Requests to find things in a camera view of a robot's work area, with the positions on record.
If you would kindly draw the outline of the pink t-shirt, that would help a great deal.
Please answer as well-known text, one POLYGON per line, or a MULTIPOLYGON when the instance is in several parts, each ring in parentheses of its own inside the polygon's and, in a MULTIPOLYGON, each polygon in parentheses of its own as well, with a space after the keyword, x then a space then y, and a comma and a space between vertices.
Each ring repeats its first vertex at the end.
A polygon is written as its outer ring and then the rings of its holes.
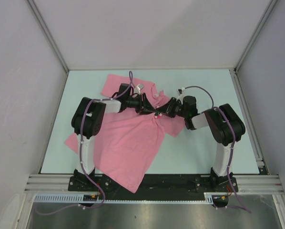
POLYGON ((108 113, 94 143, 95 167, 135 193, 157 155, 165 134, 177 137, 184 129, 181 117, 139 115, 127 108, 108 113))

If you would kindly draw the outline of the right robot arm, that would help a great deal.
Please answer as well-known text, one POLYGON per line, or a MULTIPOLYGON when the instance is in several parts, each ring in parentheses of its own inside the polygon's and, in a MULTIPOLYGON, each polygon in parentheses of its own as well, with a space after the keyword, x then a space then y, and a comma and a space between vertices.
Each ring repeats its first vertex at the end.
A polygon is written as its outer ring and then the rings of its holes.
POLYGON ((236 182, 232 181, 234 146, 245 134, 245 125, 233 108, 224 104, 199 113, 196 98, 185 96, 182 102, 173 97, 155 110, 156 113, 170 118, 182 117, 188 130, 210 128, 217 148, 207 184, 214 191, 236 192, 236 182))

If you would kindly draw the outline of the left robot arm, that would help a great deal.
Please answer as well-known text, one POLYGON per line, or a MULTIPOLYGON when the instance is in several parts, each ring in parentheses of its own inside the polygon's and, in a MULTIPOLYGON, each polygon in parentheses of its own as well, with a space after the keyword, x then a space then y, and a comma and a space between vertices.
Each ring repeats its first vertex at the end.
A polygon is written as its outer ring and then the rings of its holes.
POLYGON ((142 92, 143 84, 132 86, 120 84, 119 91, 105 99, 82 98, 71 120, 71 126, 78 139, 79 163, 73 177, 84 190, 89 191, 95 186, 93 160, 93 144, 99 133, 104 115, 121 113, 127 108, 133 108, 140 115, 155 112, 155 108, 142 92))

